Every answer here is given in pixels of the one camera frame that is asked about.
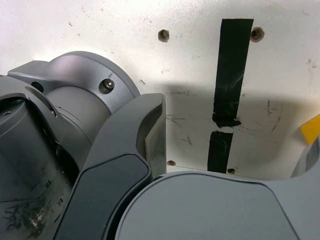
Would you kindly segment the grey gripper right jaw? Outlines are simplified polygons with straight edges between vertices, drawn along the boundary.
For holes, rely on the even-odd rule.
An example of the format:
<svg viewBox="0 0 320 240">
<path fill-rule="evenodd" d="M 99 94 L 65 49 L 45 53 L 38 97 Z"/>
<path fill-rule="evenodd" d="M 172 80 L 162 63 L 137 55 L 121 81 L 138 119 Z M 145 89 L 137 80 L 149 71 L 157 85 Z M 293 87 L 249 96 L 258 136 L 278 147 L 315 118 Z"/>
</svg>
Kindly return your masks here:
<svg viewBox="0 0 320 240">
<path fill-rule="evenodd" d="M 304 172 L 254 181 L 181 171 L 145 187 L 126 208 L 117 240 L 317 240 L 320 142 Z"/>
</svg>

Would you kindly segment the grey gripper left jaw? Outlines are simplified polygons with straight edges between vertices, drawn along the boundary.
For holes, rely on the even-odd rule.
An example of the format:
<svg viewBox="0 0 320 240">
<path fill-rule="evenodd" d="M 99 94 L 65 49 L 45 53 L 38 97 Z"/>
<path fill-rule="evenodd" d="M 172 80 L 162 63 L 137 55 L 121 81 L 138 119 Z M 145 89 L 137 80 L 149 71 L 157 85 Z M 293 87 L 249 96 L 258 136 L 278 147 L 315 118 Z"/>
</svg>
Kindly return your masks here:
<svg viewBox="0 0 320 240">
<path fill-rule="evenodd" d="M 142 94 L 100 129 L 73 186 L 56 240 L 112 240 L 131 200 L 153 181 L 145 140 L 166 120 L 160 93 Z"/>
</svg>

